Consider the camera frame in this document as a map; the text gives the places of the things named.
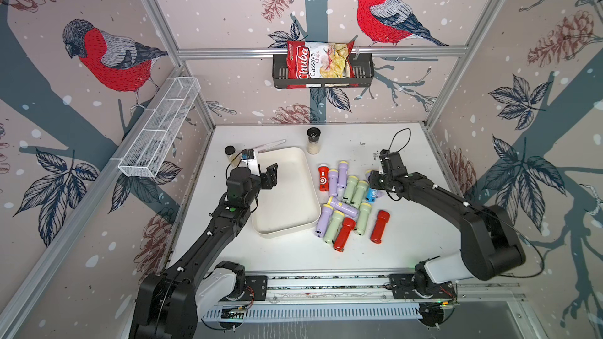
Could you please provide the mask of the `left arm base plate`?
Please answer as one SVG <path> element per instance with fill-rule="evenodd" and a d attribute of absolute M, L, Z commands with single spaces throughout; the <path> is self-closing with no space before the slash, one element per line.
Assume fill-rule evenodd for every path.
<path fill-rule="evenodd" d="M 268 287 L 267 276 L 246 275 L 244 281 L 238 278 L 234 291 L 224 296 L 219 302 L 237 302 L 241 304 L 251 301 L 265 301 Z"/>

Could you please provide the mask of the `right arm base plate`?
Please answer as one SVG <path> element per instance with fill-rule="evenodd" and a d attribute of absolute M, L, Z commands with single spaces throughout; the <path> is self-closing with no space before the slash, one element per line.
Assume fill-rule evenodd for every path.
<path fill-rule="evenodd" d="M 393 293 L 394 299 L 438 299 L 455 300 L 457 293 L 451 282 L 435 284 L 427 276 L 409 273 L 390 274 L 386 290 Z"/>

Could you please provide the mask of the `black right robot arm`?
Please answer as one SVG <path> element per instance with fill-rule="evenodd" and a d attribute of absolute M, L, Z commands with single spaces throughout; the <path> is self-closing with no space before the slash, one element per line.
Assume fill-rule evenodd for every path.
<path fill-rule="evenodd" d="M 460 233 L 460 261 L 471 277 L 487 281 L 524 265 L 518 234 L 501 207 L 472 204 L 419 173 L 394 177 L 374 170 L 368 181 L 371 188 L 420 204 L 454 225 Z"/>

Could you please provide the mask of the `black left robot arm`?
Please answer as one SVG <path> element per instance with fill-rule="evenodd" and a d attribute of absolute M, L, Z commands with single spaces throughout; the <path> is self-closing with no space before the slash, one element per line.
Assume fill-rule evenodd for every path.
<path fill-rule="evenodd" d="M 231 172 L 227 190 L 198 240 L 171 267 L 140 285 L 131 338 L 191 338 L 200 318 L 219 300 L 244 292 L 243 265 L 216 260 L 247 223 L 260 191 L 277 183 L 276 163 L 257 174 L 245 166 Z"/>

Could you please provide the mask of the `blue flashlight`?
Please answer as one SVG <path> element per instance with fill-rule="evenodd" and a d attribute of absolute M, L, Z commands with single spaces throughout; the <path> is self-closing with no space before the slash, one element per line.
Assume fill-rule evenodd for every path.
<path fill-rule="evenodd" d="M 375 202 L 376 199 L 378 199 L 379 197 L 379 191 L 375 190 L 373 188 L 369 188 L 369 190 L 367 190 L 367 195 L 365 197 L 365 201 L 372 204 Z"/>

